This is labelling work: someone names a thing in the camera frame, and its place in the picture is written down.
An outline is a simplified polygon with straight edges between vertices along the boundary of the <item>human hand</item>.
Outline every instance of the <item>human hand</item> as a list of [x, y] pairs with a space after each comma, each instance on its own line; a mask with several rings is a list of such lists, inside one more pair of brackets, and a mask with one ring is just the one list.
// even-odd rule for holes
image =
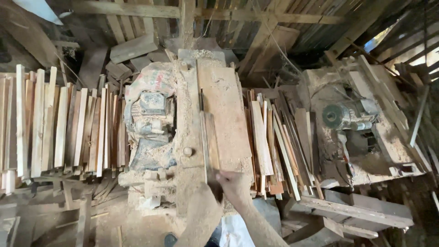
[[212, 224], [215, 228], [222, 216], [223, 206], [216, 201], [210, 187], [201, 182], [187, 206], [187, 225], [192, 223], [200, 225], [201, 222], [207, 220], [208, 222], [205, 223]]
[[253, 205], [250, 196], [250, 181], [244, 173], [233, 171], [218, 171], [216, 179], [221, 184], [227, 199], [241, 214], [243, 210]]

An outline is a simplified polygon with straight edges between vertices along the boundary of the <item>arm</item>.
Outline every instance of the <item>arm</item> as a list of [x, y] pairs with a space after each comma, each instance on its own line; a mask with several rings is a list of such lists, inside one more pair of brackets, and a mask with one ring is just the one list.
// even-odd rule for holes
[[244, 219], [256, 247], [278, 247], [288, 244], [256, 210], [250, 196], [248, 178], [243, 173], [220, 171], [216, 179], [223, 187], [227, 199]]
[[187, 225], [174, 247], [203, 247], [223, 215], [223, 207], [205, 183], [195, 190], [187, 206]]

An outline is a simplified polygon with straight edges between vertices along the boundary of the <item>stack of wooden strips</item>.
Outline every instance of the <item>stack of wooden strips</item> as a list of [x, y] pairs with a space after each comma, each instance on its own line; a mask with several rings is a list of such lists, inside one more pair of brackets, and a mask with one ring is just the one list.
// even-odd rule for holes
[[[247, 90], [245, 97], [255, 179], [252, 189], [265, 198], [268, 192], [281, 200], [282, 193], [286, 191], [300, 200], [300, 195], [313, 195], [312, 187], [316, 187], [319, 197], [323, 196], [318, 179], [311, 174], [313, 170], [308, 168], [310, 162], [304, 154], [315, 152], [310, 151], [311, 145], [305, 146], [300, 141], [296, 126], [299, 120], [290, 113], [284, 96], [280, 93], [280, 97], [271, 102], [261, 93], [255, 95], [251, 89]], [[313, 136], [312, 133], [306, 133], [306, 138]], [[320, 167], [317, 166], [318, 155], [314, 162], [316, 167]]]
[[102, 176], [103, 169], [128, 165], [125, 100], [105, 85], [97, 89], [56, 85], [57, 68], [0, 77], [0, 162], [2, 178], [23, 180], [55, 173]]

